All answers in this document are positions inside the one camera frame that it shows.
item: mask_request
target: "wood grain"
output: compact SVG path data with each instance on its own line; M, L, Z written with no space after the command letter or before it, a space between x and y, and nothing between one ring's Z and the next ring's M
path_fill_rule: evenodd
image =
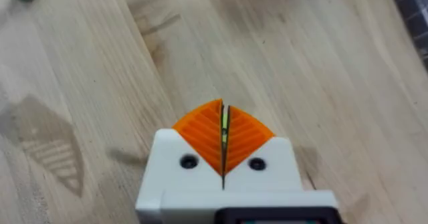
M221 96L289 137L349 223L427 220L428 77L392 0L127 2L176 110Z
M177 116L123 0L0 0L0 89L0 223L137 223Z

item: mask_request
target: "orange triangular piece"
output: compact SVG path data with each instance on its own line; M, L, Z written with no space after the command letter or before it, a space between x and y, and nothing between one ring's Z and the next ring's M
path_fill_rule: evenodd
M215 171L221 171L222 100L206 103L182 117L175 129Z
M225 175L273 136L259 120L230 106Z

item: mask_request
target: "screw hole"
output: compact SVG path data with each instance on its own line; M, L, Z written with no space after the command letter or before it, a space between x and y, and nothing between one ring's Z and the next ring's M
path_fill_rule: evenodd
M185 154L181 157L180 165L184 169L193 169L198 165L198 158L193 154Z
M249 160L248 165L251 169L255 171L262 171L266 169L266 162L262 158L252 158Z

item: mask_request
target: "wooden table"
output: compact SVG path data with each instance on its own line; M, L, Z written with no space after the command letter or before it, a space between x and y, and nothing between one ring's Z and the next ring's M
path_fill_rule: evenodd
M428 75L392 0L0 1L0 223L136 223L153 133L220 97L349 223L428 219Z

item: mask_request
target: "white 3d printed part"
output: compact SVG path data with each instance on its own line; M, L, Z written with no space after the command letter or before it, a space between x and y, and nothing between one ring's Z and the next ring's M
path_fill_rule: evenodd
M292 144L286 138L270 137L225 171L227 161L233 160L227 160L224 143L219 148L222 168L216 170L200 154L203 151L182 135L187 136L172 128L154 136L136 201L141 223L213 223L218 210L231 207L337 208L331 191L303 191Z

